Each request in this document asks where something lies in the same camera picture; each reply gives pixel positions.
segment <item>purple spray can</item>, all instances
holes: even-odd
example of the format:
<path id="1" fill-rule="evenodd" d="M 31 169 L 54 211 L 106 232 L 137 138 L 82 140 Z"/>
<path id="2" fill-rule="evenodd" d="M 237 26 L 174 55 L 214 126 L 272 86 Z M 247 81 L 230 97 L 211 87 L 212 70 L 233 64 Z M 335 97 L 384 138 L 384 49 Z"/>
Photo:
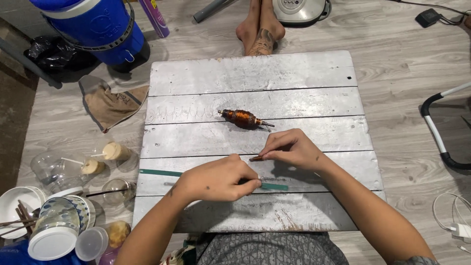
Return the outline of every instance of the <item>purple spray can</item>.
<path id="1" fill-rule="evenodd" d="M 147 17 L 152 23 L 152 26 L 159 35 L 160 38 L 165 38 L 170 34 L 170 30 L 165 23 L 165 20 L 162 17 L 159 9 L 157 8 L 157 3 L 155 0 L 139 0 L 141 3 L 142 8 L 147 14 Z"/>

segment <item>white plastic lid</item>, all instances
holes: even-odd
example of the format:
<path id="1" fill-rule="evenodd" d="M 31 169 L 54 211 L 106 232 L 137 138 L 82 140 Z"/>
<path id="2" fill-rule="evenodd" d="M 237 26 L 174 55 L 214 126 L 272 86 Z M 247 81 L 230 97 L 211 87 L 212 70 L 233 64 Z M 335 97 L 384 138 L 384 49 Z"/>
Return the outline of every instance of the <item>white plastic lid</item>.
<path id="1" fill-rule="evenodd" d="M 66 190 L 60 191 L 58 193 L 52 194 L 51 196 L 49 196 L 46 199 L 46 201 L 48 201 L 49 199 L 55 198 L 55 197 L 63 197 L 63 196 L 67 196 L 67 195 L 78 195 L 82 192 L 83 192 L 83 187 L 82 186 L 71 188 L 71 189 L 66 189 Z"/>
<path id="2" fill-rule="evenodd" d="M 51 227 L 30 239 L 28 254 L 41 260 L 53 260 L 69 254 L 77 241 L 77 232 L 69 227 Z"/>
<path id="3" fill-rule="evenodd" d="M 101 227 L 92 227 L 83 231 L 75 244 L 75 253 L 83 261 L 94 260 L 108 248 L 108 234 Z"/>

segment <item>gray pipe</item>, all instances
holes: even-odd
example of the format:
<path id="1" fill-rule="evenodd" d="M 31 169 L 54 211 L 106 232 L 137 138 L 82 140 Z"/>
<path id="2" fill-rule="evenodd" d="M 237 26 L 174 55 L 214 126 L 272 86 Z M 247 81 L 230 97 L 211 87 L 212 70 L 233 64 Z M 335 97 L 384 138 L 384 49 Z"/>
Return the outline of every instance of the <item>gray pipe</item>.
<path id="1" fill-rule="evenodd" d="M 15 48 L 13 48 L 8 42 L 0 38 L 0 50 L 3 50 L 8 55 L 13 57 L 15 60 L 20 62 L 26 68 L 30 69 L 33 73 L 37 74 L 40 78 L 44 79 L 49 83 L 50 86 L 53 86 L 57 89 L 62 87 L 61 82 L 57 82 L 50 75 L 42 71 L 37 65 L 35 65 L 30 59 L 26 58 L 23 54 L 19 53 Z"/>
<path id="2" fill-rule="evenodd" d="M 200 11 L 196 12 L 193 15 L 193 18 L 196 20 L 197 23 L 207 19 L 211 14 L 221 7 L 227 0 L 214 0 L 211 4 L 207 5 L 205 8 L 201 9 Z"/>

